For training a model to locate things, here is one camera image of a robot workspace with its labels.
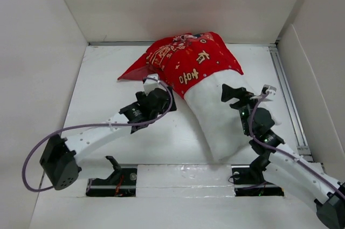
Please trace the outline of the white pillow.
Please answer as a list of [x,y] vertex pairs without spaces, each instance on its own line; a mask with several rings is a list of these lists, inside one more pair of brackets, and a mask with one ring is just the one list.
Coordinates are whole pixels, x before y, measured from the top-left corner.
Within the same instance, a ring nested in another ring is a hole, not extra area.
[[223,84],[254,92],[243,75],[223,70],[204,78],[184,94],[215,162],[224,162],[249,145],[249,137],[242,131],[239,111],[221,101]]

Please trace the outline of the red cartoon print pillowcase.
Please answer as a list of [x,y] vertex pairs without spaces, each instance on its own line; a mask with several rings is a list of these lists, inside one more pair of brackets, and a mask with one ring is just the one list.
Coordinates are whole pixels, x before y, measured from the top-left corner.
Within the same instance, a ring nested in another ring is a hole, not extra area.
[[208,76],[223,70],[243,75],[242,67],[219,34],[182,34],[154,42],[118,80],[141,80],[158,74],[180,96]]

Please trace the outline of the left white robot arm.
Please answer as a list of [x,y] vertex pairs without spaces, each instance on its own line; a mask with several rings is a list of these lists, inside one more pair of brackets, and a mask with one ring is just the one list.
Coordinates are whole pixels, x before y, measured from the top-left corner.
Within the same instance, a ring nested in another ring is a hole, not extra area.
[[155,88],[148,94],[137,92],[136,98],[104,123],[90,124],[85,131],[68,137],[61,137],[59,132],[49,136],[40,165],[55,190],[74,183],[82,171],[80,162],[97,149],[144,129],[177,109],[171,87]]

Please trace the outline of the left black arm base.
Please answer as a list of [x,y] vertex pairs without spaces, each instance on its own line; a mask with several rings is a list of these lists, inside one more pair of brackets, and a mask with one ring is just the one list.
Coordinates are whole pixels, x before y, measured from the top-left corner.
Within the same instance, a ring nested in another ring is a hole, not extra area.
[[138,165],[121,166],[113,156],[105,157],[113,172],[105,179],[90,178],[87,182],[87,197],[135,197]]

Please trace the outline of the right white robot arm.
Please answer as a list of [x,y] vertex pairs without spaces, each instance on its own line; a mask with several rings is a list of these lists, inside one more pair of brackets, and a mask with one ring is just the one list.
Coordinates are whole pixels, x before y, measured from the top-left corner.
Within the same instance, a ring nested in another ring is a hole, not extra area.
[[309,206],[327,228],[344,228],[344,183],[314,168],[271,128],[275,121],[261,108],[271,101],[276,88],[265,85],[254,95],[244,87],[222,85],[222,102],[237,99],[230,108],[239,112],[243,132],[258,157],[249,165],[249,176],[257,183],[272,183]]

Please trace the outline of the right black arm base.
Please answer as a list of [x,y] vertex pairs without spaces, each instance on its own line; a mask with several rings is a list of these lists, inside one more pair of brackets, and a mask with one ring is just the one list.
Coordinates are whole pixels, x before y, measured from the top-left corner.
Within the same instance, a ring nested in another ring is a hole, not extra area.
[[263,171],[270,162],[257,157],[250,164],[231,165],[231,176],[228,182],[234,185],[236,197],[268,197],[285,195],[284,190],[263,177]]

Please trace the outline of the white taped foam block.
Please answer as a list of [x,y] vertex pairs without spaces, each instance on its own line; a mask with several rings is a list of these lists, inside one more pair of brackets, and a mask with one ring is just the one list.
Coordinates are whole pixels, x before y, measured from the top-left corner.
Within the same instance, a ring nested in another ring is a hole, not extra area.
[[232,198],[230,165],[139,165],[136,196],[141,198]]

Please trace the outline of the aluminium rail right side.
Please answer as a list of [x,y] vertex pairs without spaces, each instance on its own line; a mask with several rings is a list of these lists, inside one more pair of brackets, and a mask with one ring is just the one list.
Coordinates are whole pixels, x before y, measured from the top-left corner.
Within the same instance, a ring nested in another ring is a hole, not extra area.
[[275,68],[275,72],[278,77],[278,82],[282,91],[282,95],[284,97],[284,100],[288,109],[289,118],[290,118],[293,131],[296,137],[296,147],[297,147],[298,153],[299,155],[303,155],[306,161],[313,163],[314,158],[312,156],[307,139],[305,137],[305,133],[304,133],[304,130],[299,118],[299,114],[296,109],[296,105],[294,103],[292,92],[288,84],[287,76],[282,66],[278,48],[276,44],[270,44],[268,47],[268,50],[270,52],[272,62]]

